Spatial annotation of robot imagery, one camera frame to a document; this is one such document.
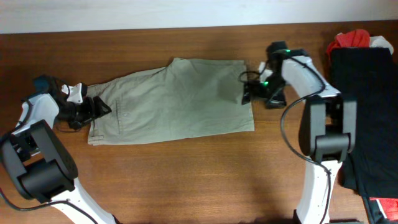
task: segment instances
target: robotic arm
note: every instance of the robotic arm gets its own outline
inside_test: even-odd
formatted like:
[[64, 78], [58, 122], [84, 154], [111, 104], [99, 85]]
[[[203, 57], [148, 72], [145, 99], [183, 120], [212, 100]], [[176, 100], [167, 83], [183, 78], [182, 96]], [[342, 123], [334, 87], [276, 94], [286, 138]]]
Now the robotic arm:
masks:
[[[245, 82], [242, 104], [263, 100], [268, 109], [283, 108], [286, 102], [282, 90], [287, 83], [293, 86], [300, 99], [288, 106], [282, 115], [282, 137], [290, 150], [306, 160], [304, 189], [294, 211], [294, 221], [329, 223], [328, 204], [335, 177], [355, 145], [356, 101], [333, 88], [304, 50], [289, 50], [285, 42], [274, 42], [267, 54], [272, 75], [264, 82], [260, 81], [262, 77]], [[305, 102], [305, 108], [298, 141], [306, 157], [290, 145], [283, 127], [288, 110], [301, 101]], [[326, 124], [326, 117], [331, 119], [330, 124]]]
[[[63, 85], [67, 96], [54, 77], [43, 75], [34, 80], [34, 85], [39, 93], [22, 104], [19, 125], [8, 134], [0, 150], [1, 162], [18, 192], [27, 200], [37, 199], [59, 209], [74, 223], [119, 223], [81, 186], [75, 162], [52, 131], [55, 118], [80, 129], [111, 109], [99, 97], [85, 96], [87, 87], [83, 83]], [[43, 158], [31, 162], [37, 154]]]

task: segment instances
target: white wall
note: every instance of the white wall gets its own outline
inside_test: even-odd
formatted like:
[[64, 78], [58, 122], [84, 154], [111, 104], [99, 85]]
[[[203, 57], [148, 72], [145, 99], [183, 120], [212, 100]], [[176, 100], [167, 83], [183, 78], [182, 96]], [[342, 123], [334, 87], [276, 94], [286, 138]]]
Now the white wall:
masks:
[[398, 0], [2, 0], [0, 33], [398, 19]]

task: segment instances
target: wood grain surface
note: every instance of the wood grain surface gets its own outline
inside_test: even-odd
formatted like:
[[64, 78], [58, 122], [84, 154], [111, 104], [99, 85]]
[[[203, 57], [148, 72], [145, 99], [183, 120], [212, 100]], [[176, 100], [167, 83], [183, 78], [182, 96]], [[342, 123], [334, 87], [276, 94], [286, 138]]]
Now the wood grain surface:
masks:
[[[327, 44], [339, 32], [367, 29], [398, 46], [398, 22], [344, 22], [194, 29], [113, 30], [0, 35], [0, 132], [16, 125], [21, 99], [45, 73], [68, 83], [103, 83], [168, 65], [174, 57], [245, 59], [256, 68], [273, 41], [304, 48], [327, 75]], [[288, 102], [297, 98], [285, 90]], [[303, 189], [304, 162], [279, 131], [282, 110], [252, 104], [256, 131], [132, 146], [90, 146], [88, 127], [57, 136], [73, 156], [89, 194], [125, 224], [239, 223], [289, 219]], [[303, 106], [292, 109], [286, 129], [295, 147]], [[24, 200], [4, 169], [0, 187], [22, 207]], [[362, 200], [335, 185], [332, 219], [367, 222]], [[0, 201], [1, 223], [71, 223], [54, 208], [15, 212]]]

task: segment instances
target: green-gray fabric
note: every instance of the green-gray fabric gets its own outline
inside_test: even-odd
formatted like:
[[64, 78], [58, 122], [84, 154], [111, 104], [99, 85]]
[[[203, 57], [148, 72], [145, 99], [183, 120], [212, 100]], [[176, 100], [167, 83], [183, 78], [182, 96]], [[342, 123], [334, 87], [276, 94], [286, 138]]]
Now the green-gray fabric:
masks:
[[147, 144], [254, 131], [241, 105], [242, 60], [181, 59], [88, 88], [112, 112], [91, 123], [88, 144]]

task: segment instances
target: red cloth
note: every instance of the red cloth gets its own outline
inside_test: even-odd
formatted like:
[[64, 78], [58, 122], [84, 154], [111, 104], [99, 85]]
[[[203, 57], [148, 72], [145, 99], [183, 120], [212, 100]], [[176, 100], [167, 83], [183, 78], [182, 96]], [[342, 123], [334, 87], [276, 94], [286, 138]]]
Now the red cloth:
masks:
[[371, 200], [379, 200], [384, 213], [388, 220], [398, 220], [398, 198], [370, 198]]
[[330, 53], [333, 49], [342, 47], [369, 47], [371, 43], [371, 36], [369, 32], [362, 29], [357, 29], [346, 34], [338, 34], [335, 41], [329, 44], [326, 53], [330, 58]]

